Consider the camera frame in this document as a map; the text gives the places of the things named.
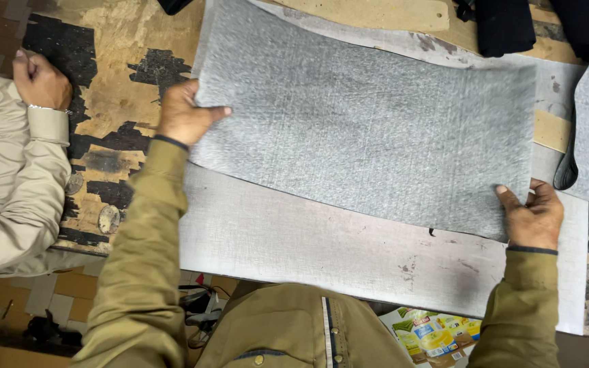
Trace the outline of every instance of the silver bracelet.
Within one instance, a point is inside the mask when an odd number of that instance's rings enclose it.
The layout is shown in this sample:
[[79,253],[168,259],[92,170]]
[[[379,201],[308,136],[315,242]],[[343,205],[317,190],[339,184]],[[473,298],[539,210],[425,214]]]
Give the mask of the silver bracelet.
[[29,105],[30,108],[32,109],[47,109],[47,110],[56,110],[56,111],[60,111],[61,113],[66,113],[68,115],[72,114],[71,110],[58,110],[58,109],[52,109],[51,107],[42,107],[42,106],[37,106],[37,105]]

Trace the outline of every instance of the wooden panel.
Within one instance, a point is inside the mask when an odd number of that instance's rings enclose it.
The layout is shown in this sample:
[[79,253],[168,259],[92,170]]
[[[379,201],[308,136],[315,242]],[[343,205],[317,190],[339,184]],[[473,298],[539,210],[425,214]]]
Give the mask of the wooden panel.
[[436,0],[275,0],[293,9],[348,26],[442,31],[449,29],[449,8]]

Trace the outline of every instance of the man's right hand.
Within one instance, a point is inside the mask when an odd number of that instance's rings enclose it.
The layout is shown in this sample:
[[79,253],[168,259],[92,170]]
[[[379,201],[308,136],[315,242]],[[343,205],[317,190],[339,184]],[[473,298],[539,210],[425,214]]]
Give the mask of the man's right hand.
[[506,209],[506,231],[510,245],[558,250],[558,235],[563,222],[563,204],[554,188],[542,180],[531,179],[526,206],[503,185],[496,188],[497,196]]
[[15,87],[25,104],[55,110],[70,106],[72,86],[45,56],[17,50],[12,69]]
[[199,80],[191,79],[168,88],[160,101],[160,123],[156,134],[192,147],[215,121],[231,115],[231,108],[197,107],[194,95]]

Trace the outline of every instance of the person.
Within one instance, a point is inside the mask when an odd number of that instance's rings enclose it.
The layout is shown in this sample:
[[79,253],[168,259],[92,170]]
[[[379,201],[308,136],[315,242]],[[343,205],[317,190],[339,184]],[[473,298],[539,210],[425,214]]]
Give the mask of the person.
[[[197,80],[168,89],[147,162],[130,182],[126,221],[99,277],[83,349],[72,367],[182,367],[177,222],[188,150],[228,107],[199,108]],[[553,188],[531,181],[526,206],[506,187],[511,244],[504,278],[489,297],[470,367],[557,367],[556,255],[563,208]],[[241,283],[197,367],[413,367],[363,301],[313,286]]]
[[70,82],[44,56],[22,50],[13,69],[14,81],[0,77],[0,277],[90,260],[47,249],[58,238],[71,173],[65,152]]

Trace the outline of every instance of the dark cuff trim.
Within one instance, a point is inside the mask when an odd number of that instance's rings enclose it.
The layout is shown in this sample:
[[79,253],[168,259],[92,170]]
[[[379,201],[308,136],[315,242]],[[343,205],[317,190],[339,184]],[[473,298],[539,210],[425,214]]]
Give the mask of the dark cuff trim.
[[547,248],[524,247],[524,246],[510,246],[510,247],[507,247],[506,250],[511,250],[511,251],[526,251],[526,252],[529,252],[529,253],[542,253],[542,254],[558,255],[558,251],[557,250],[547,249]]
[[171,143],[173,145],[177,145],[177,146],[183,148],[185,151],[190,152],[190,147],[188,147],[188,145],[183,144],[183,143],[177,141],[176,139],[161,136],[160,134],[155,135],[154,139],[158,139],[159,141],[165,141],[165,142]]

